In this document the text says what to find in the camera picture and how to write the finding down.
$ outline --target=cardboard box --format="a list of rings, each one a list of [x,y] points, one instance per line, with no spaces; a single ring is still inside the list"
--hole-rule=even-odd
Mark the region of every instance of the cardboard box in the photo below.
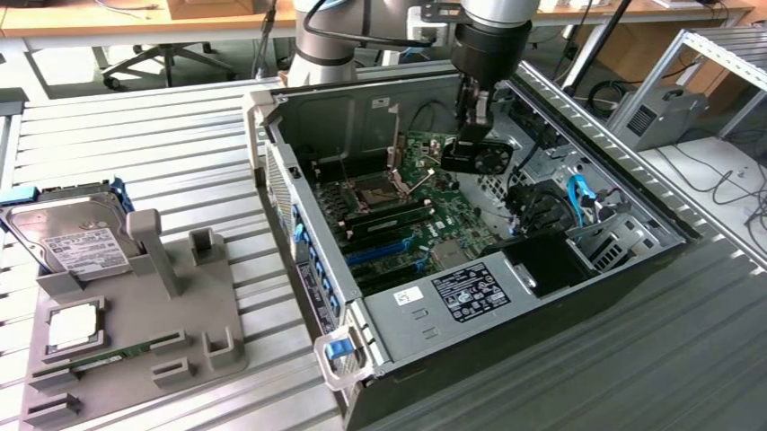
[[[252,15],[259,0],[167,0],[172,20]]]

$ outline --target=hard drive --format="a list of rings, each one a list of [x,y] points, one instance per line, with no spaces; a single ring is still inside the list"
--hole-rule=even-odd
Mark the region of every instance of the hard drive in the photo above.
[[[143,253],[125,231],[133,209],[123,182],[0,193],[0,225],[16,236],[44,273],[69,272],[88,281],[127,272]]]

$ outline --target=slatted metal surface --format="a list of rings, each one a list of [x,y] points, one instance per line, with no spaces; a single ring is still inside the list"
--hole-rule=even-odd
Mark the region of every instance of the slatted metal surface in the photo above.
[[[750,259],[714,217],[692,210],[540,74],[523,66],[519,75],[703,239],[608,310],[367,431],[767,429],[758,256]]]
[[[120,176],[163,241],[211,226],[227,242],[246,351],[240,374],[72,429],[339,430],[342,419],[251,177],[240,104],[278,81],[52,101],[8,122],[3,187]],[[0,431],[17,428],[36,264],[9,235],[0,254]]]

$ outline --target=blue pcie slot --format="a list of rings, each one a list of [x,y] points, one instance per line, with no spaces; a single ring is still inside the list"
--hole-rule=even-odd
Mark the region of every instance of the blue pcie slot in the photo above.
[[[410,244],[412,243],[414,239],[415,234],[410,236],[410,238],[406,238],[404,240],[400,240],[394,244],[386,245],[379,249],[366,251],[364,253],[351,256],[350,258],[347,258],[347,265],[350,266],[359,265],[360,263],[370,262],[371,260],[376,260],[387,256],[392,256],[395,254],[406,252],[407,249],[410,249]]]

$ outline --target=hard drive label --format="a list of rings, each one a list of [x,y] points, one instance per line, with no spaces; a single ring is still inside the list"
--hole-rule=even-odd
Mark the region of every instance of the hard drive label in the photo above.
[[[75,275],[128,264],[108,228],[44,238],[43,243],[67,271]]]
[[[431,283],[454,319],[460,322],[511,302],[484,263],[435,278]]]

